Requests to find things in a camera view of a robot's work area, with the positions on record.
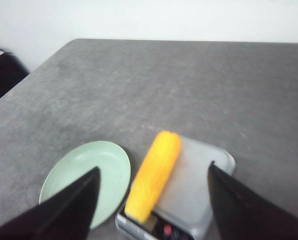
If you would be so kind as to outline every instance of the gray table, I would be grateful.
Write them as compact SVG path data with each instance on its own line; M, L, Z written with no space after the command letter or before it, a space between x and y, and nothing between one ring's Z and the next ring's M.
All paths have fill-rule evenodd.
M134 176L162 129L225 148L235 178L298 216L298 44L77 39L0 99L0 225L70 150L113 141ZM95 237L125 239L113 216Z

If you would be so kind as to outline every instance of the red button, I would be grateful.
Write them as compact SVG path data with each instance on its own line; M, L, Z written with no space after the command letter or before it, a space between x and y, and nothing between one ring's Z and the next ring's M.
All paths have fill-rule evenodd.
M170 224L164 225L163 232L164 232L164 235L166 235L166 236L170 236L171 235L172 229L171 229Z

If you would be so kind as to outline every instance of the digital scale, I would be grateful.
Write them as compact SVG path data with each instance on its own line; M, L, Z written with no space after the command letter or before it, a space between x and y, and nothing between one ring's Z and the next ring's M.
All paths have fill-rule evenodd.
M212 221L207 173L212 161L232 175L234 158L224 149L180 136L179 157L158 203L145 224L118 211L119 231L135 240L202 240Z

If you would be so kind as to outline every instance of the light green plate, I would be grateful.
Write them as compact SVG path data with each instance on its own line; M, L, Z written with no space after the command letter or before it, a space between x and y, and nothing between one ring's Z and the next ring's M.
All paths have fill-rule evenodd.
M39 203L49 199L94 167L99 167L101 181L90 228L97 227L118 208L130 182L129 158L126 152L113 142L90 142L60 159L44 181Z

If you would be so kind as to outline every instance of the white wall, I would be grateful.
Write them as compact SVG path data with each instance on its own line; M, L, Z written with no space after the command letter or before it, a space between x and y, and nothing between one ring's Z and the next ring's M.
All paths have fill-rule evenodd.
M29 70L75 38L298 43L298 0L0 0L0 48Z

